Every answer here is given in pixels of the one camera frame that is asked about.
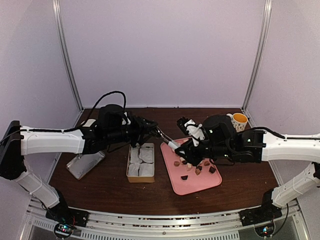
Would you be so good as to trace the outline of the metal tongs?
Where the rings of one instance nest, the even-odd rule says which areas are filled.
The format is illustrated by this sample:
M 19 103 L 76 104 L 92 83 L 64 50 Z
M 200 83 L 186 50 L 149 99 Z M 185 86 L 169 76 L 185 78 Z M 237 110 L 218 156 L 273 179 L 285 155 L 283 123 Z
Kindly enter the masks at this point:
M 151 134 L 153 137 L 160 139 L 161 141 L 166 143 L 173 150 L 176 150 L 180 147 L 179 143 L 167 136 L 158 126 L 151 131 Z

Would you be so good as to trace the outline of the beige bear tin lid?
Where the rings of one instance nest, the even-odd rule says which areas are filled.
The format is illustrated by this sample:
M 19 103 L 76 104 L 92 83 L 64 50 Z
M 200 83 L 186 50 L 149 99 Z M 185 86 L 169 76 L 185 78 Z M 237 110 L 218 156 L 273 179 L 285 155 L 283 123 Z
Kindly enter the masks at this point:
M 80 180 L 105 157 L 103 151 L 93 154 L 78 154 L 66 164 L 66 168 L 77 180 Z

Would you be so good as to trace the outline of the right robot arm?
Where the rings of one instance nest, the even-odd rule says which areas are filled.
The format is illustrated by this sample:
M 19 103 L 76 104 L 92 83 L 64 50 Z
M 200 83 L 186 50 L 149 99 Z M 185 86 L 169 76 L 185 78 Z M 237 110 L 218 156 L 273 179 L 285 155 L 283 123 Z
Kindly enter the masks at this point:
M 264 193 L 259 207 L 239 212 L 243 225 L 281 217 L 290 201 L 320 185 L 320 136 L 282 135 L 267 127 L 236 131 L 227 115 L 212 115 L 203 123 L 181 117 L 177 126 L 190 139 L 175 149 L 193 166 L 204 159 L 227 159 L 231 163 L 275 160 L 308 161 L 305 170 L 281 186 Z

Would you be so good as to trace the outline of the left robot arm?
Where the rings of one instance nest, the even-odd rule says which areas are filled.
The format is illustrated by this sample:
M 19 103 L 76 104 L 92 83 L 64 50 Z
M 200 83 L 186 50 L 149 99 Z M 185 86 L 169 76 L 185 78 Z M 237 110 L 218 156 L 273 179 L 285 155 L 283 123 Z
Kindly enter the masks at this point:
M 132 115 L 117 104 L 102 107 L 97 119 L 88 117 L 69 129 L 27 127 L 13 120 L 0 141 L 0 176 L 38 198 L 56 221 L 71 222 L 74 217 L 61 191 L 43 182 L 25 156 L 45 156 L 55 151 L 92 156 L 113 144 L 142 145 L 157 130 L 156 121 Z

